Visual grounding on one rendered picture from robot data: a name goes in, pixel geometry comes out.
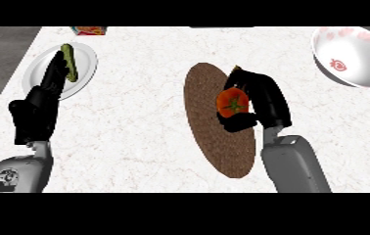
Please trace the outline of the green pickle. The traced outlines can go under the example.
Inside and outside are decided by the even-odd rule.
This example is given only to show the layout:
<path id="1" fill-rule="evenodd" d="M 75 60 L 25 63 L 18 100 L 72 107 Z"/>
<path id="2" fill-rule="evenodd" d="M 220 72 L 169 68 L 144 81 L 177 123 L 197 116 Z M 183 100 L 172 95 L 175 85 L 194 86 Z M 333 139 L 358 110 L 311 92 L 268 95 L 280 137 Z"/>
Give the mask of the green pickle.
<path id="1" fill-rule="evenodd" d="M 69 73 L 66 74 L 66 79 L 71 82 L 78 80 L 78 71 L 74 58 L 74 47 L 69 44 L 60 46 L 60 51 L 63 53 L 63 60 L 66 61 L 66 68 L 69 68 Z"/>

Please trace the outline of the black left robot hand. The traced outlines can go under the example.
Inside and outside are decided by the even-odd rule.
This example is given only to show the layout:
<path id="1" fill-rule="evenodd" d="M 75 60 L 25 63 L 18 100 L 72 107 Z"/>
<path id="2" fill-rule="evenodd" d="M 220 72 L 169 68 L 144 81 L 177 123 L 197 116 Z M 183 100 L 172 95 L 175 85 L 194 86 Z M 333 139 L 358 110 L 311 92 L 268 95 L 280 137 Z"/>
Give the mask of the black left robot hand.
<path id="1" fill-rule="evenodd" d="M 9 103 L 16 127 L 16 145 L 47 141 L 53 134 L 59 98 L 68 73 L 69 68 L 66 68 L 63 53 L 57 51 L 47 65 L 40 85 L 32 87 L 23 100 L 13 100 Z"/>

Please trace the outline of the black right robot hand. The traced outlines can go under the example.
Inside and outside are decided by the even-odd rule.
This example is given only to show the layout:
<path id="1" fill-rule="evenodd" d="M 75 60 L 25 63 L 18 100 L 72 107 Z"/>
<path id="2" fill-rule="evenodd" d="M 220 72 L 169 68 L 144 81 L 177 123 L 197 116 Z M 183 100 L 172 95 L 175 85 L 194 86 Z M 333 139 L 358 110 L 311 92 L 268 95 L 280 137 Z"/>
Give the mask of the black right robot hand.
<path id="1" fill-rule="evenodd" d="M 225 81 L 224 90 L 231 87 L 242 89 L 249 96 L 249 111 L 224 118 L 217 117 L 228 132 L 239 132 L 258 124 L 264 128 L 292 125 L 287 103 L 279 86 L 270 76 L 253 73 L 234 66 Z"/>

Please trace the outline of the white bowl with strawberry print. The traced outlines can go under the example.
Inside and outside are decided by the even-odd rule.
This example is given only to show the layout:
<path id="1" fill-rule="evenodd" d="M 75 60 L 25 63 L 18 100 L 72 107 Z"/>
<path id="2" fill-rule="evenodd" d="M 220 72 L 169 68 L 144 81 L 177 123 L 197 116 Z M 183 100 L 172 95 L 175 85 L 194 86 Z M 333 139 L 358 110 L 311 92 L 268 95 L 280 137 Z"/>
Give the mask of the white bowl with strawberry print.
<path id="1" fill-rule="evenodd" d="M 370 89 L 370 30 L 361 26 L 321 26 L 312 32 L 311 49 L 330 79 Z"/>

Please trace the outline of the red and yellow box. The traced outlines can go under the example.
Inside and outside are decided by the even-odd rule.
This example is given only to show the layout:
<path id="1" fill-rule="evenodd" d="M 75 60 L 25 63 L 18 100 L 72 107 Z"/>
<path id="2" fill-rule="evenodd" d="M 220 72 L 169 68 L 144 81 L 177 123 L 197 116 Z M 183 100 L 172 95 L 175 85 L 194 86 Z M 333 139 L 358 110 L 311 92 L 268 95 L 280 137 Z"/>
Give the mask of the red and yellow box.
<path id="1" fill-rule="evenodd" d="M 108 28 L 105 26 L 72 26 L 77 35 L 105 35 Z"/>

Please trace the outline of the white round plate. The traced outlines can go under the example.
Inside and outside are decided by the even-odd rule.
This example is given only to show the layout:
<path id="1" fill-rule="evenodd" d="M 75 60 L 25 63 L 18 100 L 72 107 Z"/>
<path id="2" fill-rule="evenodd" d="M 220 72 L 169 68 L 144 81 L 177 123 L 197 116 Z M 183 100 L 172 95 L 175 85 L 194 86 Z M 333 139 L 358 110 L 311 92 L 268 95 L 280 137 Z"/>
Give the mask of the white round plate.
<path id="1" fill-rule="evenodd" d="M 78 72 L 78 80 L 75 82 L 65 80 L 60 100 L 65 100 L 71 96 L 74 96 L 81 91 L 81 89 L 87 86 L 94 76 L 96 69 L 97 69 L 97 62 L 99 62 L 96 52 L 88 45 L 82 43 L 77 43 L 77 42 L 71 42 L 69 45 L 74 48 L 74 59 L 75 59 L 75 66 L 77 66 L 77 72 Z M 22 86 L 23 86 L 25 93 L 29 93 L 32 87 L 35 85 L 40 85 L 47 65 L 59 50 L 60 50 L 59 45 L 49 48 L 37 56 L 29 67 L 26 68 L 23 79 L 22 79 Z"/>

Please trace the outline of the red tomato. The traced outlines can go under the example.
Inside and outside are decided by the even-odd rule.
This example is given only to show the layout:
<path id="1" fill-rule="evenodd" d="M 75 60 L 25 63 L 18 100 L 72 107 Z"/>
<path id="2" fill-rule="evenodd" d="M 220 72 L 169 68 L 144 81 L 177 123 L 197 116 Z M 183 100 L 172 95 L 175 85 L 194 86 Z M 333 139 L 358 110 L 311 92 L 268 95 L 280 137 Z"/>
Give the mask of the red tomato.
<path id="1" fill-rule="evenodd" d="M 237 87 L 221 91 L 217 96 L 217 112 L 222 118 L 249 111 L 249 96 Z"/>

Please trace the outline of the brown round woven placemat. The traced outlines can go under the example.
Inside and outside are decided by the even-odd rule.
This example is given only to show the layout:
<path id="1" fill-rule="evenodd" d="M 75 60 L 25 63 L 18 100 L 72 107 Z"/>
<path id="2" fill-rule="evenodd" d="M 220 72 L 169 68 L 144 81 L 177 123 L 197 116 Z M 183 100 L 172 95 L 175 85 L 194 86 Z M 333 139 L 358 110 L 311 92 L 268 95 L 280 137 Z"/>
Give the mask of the brown round woven placemat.
<path id="1" fill-rule="evenodd" d="M 256 155 L 255 130 L 230 133 L 217 117 L 217 95 L 227 74 L 214 65 L 197 63 L 184 78 L 184 110 L 193 138 L 214 168 L 228 178 L 243 178 Z"/>

